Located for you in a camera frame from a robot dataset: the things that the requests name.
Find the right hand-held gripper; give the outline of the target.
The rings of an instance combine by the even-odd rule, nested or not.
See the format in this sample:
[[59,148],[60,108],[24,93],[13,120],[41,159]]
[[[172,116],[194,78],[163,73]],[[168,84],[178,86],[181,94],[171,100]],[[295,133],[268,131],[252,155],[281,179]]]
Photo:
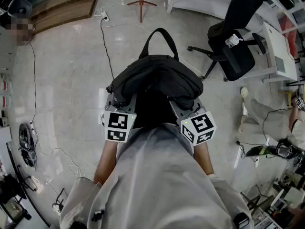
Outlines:
[[175,101],[170,105],[177,117],[177,124],[181,134],[193,146],[207,142],[214,137],[217,129],[210,111],[206,111],[199,99],[194,100],[193,106],[188,110],[181,109]]

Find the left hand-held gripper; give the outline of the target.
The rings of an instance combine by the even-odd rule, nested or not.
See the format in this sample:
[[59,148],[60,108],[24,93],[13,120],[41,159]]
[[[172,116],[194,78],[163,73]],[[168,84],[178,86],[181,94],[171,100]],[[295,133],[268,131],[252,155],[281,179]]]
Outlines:
[[133,128],[137,114],[135,113],[136,94],[124,107],[114,106],[113,94],[108,94],[101,121],[104,126],[105,140],[126,143]]

